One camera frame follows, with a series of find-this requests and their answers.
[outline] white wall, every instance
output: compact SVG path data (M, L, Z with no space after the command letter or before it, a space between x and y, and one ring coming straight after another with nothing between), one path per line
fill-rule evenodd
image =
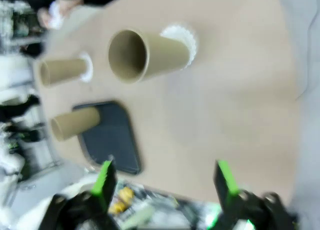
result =
M0 55L0 90L32 80L32 70L24 56Z

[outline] table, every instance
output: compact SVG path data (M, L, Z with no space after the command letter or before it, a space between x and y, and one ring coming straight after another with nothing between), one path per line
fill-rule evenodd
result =
M199 38L190 67L135 84L114 76L107 55L115 32L132 27L159 33L177 22L190 25ZM44 88L37 79L45 115L50 119L81 103L122 103L131 117L143 172L119 176L216 202L215 160L224 159L241 188L257 195L275 191L288 202L300 108L292 46L278 0L116 0L44 57L82 51L93 60L90 83ZM90 164L76 137L54 145L62 157Z

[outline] dark gray tray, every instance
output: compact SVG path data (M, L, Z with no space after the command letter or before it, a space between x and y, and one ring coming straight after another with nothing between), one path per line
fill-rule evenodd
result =
M95 107L100 113L100 123L78 136L92 160L101 165L113 158L116 170L140 173L140 158L125 109L115 101L82 104L73 109L85 107Z

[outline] white round doily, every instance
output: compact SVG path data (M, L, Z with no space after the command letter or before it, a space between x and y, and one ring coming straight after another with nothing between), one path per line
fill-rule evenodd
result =
M88 83L91 81L93 75L94 75L94 64L91 60L90 55L87 52L82 52L80 54L80 58L82 58L85 61L86 64L86 71L84 74L82 74L80 76L80 79L85 82Z
M189 50L189 61L184 68L188 67L193 62L198 51L198 41L193 31L183 25L173 24L167 26L160 33L160 36L177 40L186 45Z

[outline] brown cylinder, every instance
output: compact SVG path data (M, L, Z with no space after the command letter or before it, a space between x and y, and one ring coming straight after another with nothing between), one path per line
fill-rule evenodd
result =
M81 58L44 60L39 63L40 79L46 87L78 78L86 70L87 64Z
M56 116L51 120L51 129L55 138L62 142L95 127L99 122L99 111L95 107L85 107Z
M182 69L189 57L180 41L132 29L116 33L108 51L111 70L126 83Z

